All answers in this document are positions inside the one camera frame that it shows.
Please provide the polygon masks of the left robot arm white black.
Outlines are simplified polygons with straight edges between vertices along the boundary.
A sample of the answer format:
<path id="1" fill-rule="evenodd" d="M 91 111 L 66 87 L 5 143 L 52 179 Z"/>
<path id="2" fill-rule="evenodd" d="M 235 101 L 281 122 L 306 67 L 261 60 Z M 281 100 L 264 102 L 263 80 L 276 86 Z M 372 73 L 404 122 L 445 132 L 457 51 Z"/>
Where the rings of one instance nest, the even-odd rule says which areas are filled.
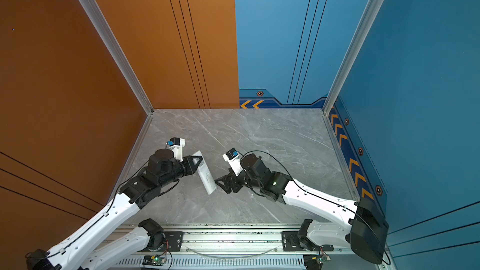
<path id="1" fill-rule="evenodd" d="M 115 197 L 86 224 L 51 249 L 26 255 L 30 270 L 107 270 L 141 250 L 168 248 L 163 227 L 152 219 L 140 224 L 106 246 L 101 243 L 126 220 L 152 200 L 165 195 L 164 187 L 196 173 L 201 155 L 178 159 L 170 149 L 157 150 L 135 176 L 125 182 Z"/>

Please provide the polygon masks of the white remote control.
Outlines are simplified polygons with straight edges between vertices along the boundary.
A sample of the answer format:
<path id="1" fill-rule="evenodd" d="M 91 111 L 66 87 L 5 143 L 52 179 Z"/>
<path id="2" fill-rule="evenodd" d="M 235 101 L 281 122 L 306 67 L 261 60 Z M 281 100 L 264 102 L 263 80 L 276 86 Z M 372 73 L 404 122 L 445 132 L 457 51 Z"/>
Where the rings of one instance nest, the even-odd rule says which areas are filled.
<path id="1" fill-rule="evenodd" d="M 200 162 L 200 165 L 196 172 L 201 178 L 201 181 L 206 189 L 207 194 L 212 195 L 216 191 L 217 185 L 215 183 L 215 180 L 211 174 L 211 171 L 208 165 L 206 164 L 206 159 L 203 156 L 201 151 L 196 152 L 194 155 L 202 157 L 202 161 Z"/>

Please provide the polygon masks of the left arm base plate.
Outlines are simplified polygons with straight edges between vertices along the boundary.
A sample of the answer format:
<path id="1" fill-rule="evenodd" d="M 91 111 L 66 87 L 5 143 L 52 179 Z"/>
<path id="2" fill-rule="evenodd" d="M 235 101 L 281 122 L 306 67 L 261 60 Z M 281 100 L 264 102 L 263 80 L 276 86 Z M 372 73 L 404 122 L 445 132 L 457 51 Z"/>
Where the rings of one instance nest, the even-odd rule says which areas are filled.
<path id="1" fill-rule="evenodd" d="M 157 233 L 150 237 L 150 240 L 143 251 L 162 253 L 165 251 L 172 253 L 180 252 L 184 235 L 185 234 L 182 231 L 166 231 Z"/>

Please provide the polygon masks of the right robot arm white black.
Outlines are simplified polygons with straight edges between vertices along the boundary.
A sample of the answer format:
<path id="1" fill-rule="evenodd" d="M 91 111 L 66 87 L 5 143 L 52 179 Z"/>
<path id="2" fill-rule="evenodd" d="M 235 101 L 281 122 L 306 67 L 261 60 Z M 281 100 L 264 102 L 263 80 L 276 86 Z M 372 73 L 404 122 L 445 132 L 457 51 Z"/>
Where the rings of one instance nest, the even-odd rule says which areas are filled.
<path id="1" fill-rule="evenodd" d="M 271 171 L 255 151 L 241 155 L 232 150 L 223 158 L 230 165 L 229 172 L 217 178 L 215 183 L 227 194 L 247 188 L 272 202 L 309 211 L 335 226 L 328 229 L 313 219 L 304 220 L 297 232 L 303 250 L 317 252 L 324 258 L 329 246 L 349 247 L 367 262 L 391 265 L 392 260 L 386 252 L 389 224 L 372 200 L 343 199 L 313 189 L 293 178 L 287 169 Z"/>

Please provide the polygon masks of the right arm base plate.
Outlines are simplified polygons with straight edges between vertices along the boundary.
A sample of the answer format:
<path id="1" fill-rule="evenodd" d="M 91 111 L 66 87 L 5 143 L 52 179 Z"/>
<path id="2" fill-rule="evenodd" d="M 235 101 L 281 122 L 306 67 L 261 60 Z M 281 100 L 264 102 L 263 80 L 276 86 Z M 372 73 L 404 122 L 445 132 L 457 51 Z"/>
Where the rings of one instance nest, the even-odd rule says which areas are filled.
<path id="1" fill-rule="evenodd" d="M 300 236 L 297 231 L 283 231 L 282 248 L 285 252 L 294 251 L 311 251 L 311 252 L 333 252 L 335 250 L 333 245 L 317 245 L 310 241 L 306 236 Z"/>

